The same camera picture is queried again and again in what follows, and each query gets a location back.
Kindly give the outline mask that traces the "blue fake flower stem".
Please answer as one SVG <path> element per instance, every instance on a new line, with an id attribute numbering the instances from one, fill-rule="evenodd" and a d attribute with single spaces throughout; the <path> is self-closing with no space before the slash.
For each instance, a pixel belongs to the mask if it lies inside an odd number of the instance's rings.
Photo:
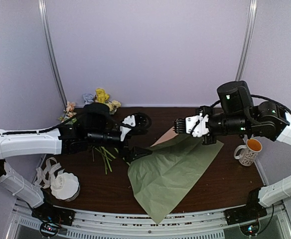
<path id="1" fill-rule="evenodd" d="M 83 94 L 83 100 L 85 105 L 89 105 L 95 102 L 95 96 L 90 93 Z"/>

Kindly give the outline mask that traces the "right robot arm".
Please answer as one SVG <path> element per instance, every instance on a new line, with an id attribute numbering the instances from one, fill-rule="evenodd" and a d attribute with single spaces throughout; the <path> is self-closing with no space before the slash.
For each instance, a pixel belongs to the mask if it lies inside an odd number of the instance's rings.
<path id="1" fill-rule="evenodd" d="M 176 119 L 174 132 L 201 137 L 204 145 L 216 143 L 219 135 L 264 137 L 291 146 L 291 110 L 283 104 L 261 97 L 258 106 L 245 81 L 231 81 L 217 88 L 222 113 L 214 106 L 201 106 L 195 115 Z"/>

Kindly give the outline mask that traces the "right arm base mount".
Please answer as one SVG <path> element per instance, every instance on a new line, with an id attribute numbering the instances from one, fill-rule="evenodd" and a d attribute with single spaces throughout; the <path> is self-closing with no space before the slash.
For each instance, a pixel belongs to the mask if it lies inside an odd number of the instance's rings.
<path id="1" fill-rule="evenodd" d="M 267 209 L 259 203 L 259 191 L 260 188 L 250 191 L 244 206 L 224 211 L 227 225 L 239 224 L 241 233 L 248 237 L 258 235 L 260 232 L 259 219 L 267 215 Z"/>

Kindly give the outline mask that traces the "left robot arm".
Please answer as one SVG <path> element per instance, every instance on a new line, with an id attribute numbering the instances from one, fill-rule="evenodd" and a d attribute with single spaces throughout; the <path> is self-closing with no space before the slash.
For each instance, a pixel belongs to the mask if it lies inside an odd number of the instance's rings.
<path id="1" fill-rule="evenodd" d="M 46 129 L 0 129 L 0 185 L 13 195 L 26 201 L 47 221 L 53 221 L 58 211 L 48 201 L 44 191 L 17 174 L 6 158 L 36 154 L 75 154 L 89 147 L 114 147 L 119 156 L 132 161 L 151 154 L 151 150 L 129 148 L 133 135 L 147 133 L 151 119 L 144 113 L 134 113 L 122 121 L 116 121 L 110 109 L 102 103 L 85 105 L 81 112 L 64 122 Z"/>

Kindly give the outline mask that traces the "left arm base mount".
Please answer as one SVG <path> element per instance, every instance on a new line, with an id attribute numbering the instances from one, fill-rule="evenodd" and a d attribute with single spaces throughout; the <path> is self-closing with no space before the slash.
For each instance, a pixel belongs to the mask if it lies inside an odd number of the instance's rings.
<path id="1" fill-rule="evenodd" d="M 32 216 L 41 221 L 39 232 L 45 239 L 56 236 L 62 229 L 62 226 L 72 226 L 75 217 L 75 211 L 56 207 L 52 204 L 51 196 L 43 191 L 43 204 L 39 207 L 28 207 L 32 211 Z"/>

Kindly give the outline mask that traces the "pink fake flower stem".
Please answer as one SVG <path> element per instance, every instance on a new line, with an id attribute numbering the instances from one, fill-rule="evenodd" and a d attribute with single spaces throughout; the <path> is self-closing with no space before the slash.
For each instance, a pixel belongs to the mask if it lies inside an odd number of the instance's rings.
<path id="1" fill-rule="evenodd" d="M 94 146 L 91 149 L 91 153 L 93 161 L 95 161 L 97 156 L 101 157 L 106 175 L 113 172 L 111 163 L 119 158 L 119 150 L 117 148 L 108 149 L 104 146 Z"/>

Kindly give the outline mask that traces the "yellow fake flower stem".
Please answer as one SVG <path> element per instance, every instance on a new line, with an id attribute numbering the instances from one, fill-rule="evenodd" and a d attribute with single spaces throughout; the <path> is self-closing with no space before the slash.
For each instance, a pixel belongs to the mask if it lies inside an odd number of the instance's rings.
<path id="1" fill-rule="evenodd" d="M 110 95 L 102 88 L 97 88 L 95 92 L 95 102 L 105 104 L 110 98 Z"/>

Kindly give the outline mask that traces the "cream fake flower bunch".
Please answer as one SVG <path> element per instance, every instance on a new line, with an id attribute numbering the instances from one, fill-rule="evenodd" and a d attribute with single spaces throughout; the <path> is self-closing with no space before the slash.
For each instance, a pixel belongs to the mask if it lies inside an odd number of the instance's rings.
<path id="1" fill-rule="evenodd" d="M 113 100 L 111 102 L 108 102 L 108 107 L 110 109 L 110 114 L 114 115 L 118 108 L 121 107 L 121 103 L 119 101 Z"/>

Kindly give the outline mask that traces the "green wrapping paper sheet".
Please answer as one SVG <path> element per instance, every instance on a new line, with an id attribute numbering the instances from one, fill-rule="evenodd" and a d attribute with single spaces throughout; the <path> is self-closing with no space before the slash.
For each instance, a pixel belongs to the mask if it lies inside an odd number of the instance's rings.
<path id="1" fill-rule="evenodd" d="M 204 145 L 201 138 L 184 134 L 152 146 L 151 155 L 128 168 L 134 198 L 156 223 L 188 194 L 213 162 L 223 143 Z"/>

